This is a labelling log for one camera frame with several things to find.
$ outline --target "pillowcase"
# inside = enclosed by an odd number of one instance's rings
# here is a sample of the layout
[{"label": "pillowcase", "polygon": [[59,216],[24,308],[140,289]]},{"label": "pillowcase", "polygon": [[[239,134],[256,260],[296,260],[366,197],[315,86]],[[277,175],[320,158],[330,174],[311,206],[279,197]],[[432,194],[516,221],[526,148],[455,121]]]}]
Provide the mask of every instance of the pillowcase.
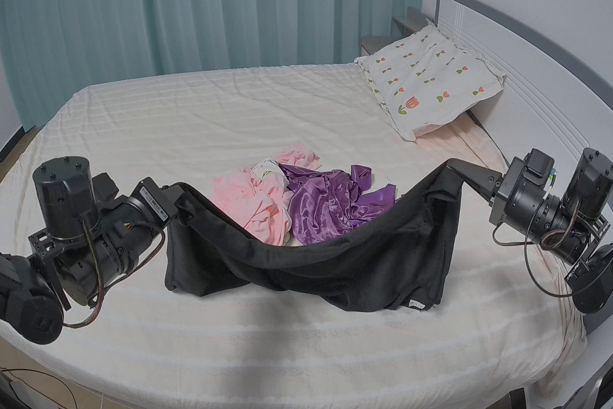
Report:
[{"label": "pillowcase", "polygon": [[356,62],[396,131],[410,141],[503,89],[503,72],[431,25]]}]

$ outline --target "white headboard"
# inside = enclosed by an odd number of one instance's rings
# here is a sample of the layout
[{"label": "white headboard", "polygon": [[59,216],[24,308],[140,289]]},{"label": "white headboard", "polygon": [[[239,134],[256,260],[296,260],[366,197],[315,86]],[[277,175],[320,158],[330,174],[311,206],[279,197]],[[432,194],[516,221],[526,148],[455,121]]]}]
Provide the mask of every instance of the white headboard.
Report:
[{"label": "white headboard", "polygon": [[[613,159],[613,86],[589,67],[532,28],[477,0],[437,0],[435,24],[506,72],[504,91],[480,102],[472,113],[507,160],[523,157],[533,147],[549,154],[556,160],[554,192],[560,195],[584,147]],[[613,223],[609,207],[604,214]],[[613,232],[604,240],[612,242]],[[611,313],[613,301],[586,316],[588,331]]]}]

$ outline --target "nightstand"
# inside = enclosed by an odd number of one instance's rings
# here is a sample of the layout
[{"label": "nightstand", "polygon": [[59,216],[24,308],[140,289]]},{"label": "nightstand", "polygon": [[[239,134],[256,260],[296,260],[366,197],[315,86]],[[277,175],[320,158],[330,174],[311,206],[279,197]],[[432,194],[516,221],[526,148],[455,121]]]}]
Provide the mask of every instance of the nightstand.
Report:
[{"label": "nightstand", "polygon": [[428,24],[427,18],[417,9],[407,8],[405,18],[392,18],[396,25],[403,32],[401,37],[362,37],[362,51],[360,55],[371,55],[379,51],[384,46],[390,45],[397,40],[406,38],[415,31],[421,30]]}]

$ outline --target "fitted sheet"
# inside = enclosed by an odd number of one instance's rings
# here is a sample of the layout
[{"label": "fitted sheet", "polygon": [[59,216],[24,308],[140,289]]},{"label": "fitted sheet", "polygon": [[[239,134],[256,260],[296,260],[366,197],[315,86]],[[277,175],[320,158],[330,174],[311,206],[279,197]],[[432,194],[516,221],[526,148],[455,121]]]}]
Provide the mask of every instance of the fitted sheet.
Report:
[{"label": "fitted sheet", "polygon": [[[0,183],[2,251],[30,254],[27,236],[43,227],[31,175],[44,160],[83,155],[127,195],[148,175],[210,194],[214,177],[298,140],[321,169],[370,166],[372,189],[394,183],[399,193],[451,157],[504,170],[466,115],[403,141],[353,64],[101,84],[75,94]],[[5,323],[0,335],[75,382],[147,408],[484,408],[537,380],[554,394],[586,343],[581,318],[569,299],[537,290],[521,248],[492,242],[488,216],[465,185],[443,300],[428,312],[344,312],[254,285],[205,298],[173,293],[162,251],[111,290],[91,326],[65,329],[48,346]],[[531,249],[530,260],[546,288],[565,291],[553,255]],[[66,319],[88,312],[75,304]]]}]

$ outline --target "bed sheet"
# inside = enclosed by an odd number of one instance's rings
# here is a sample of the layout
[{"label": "bed sheet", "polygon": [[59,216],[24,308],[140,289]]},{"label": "bed sheet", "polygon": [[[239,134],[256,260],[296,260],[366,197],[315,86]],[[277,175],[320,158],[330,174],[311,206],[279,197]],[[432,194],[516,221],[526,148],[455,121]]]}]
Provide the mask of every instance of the bed sheet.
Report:
[{"label": "bed sheet", "polygon": [[[353,64],[221,70],[88,87],[41,130],[0,185],[3,252],[29,254],[43,220],[31,175],[83,155],[130,194],[150,175],[210,193],[214,177],[295,141],[322,169],[373,169],[402,193],[458,157],[498,170],[494,143],[466,115],[402,141]],[[164,288],[165,251],[107,295],[88,328],[48,346],[0,335],[56,372],[154,407],[480,408],[540,380],[553,394],[586,337],[568,299],[541,294],[520,248],[496,247],[487,203],[464,186],[442,303],[343,312],[321,298],[248,285],[205,298]],[[509,238],[513,231],[503,231]],[[539,281],[564,291],[553,255],[530,251]],[[76,306],[67,321],[85,318]]]}]

